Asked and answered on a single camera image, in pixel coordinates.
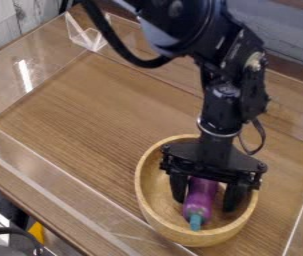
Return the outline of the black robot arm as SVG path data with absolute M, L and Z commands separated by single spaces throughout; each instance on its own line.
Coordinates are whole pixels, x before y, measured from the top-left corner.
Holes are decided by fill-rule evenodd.
M 267 171 L 253 157 L 258 151 L 234 146 L 245 124 L 265 131 L 258 119 L 270 101 L 263 41 L 234 18 L 226 0 L 136 0 L 134 8 L 154 49 L 168 58 L 191 57 L 200 70 L 200 135 L 160 147 L 172 198 L 184 201 L 191 177 L 218 181 L 227 185 L 223 210 L 231 212 Z

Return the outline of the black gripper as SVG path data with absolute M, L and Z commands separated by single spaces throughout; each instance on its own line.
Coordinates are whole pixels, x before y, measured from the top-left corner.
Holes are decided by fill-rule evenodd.
M 258 190 L 267 165 L 245 154 L 231 142 L 183 138 L 160 146 L 160 169 L 170 176 L 172 197 L 183 203 L 188 177 L 196 177 L 227 185 L 223 211 L 238 209 L 249 190 Z

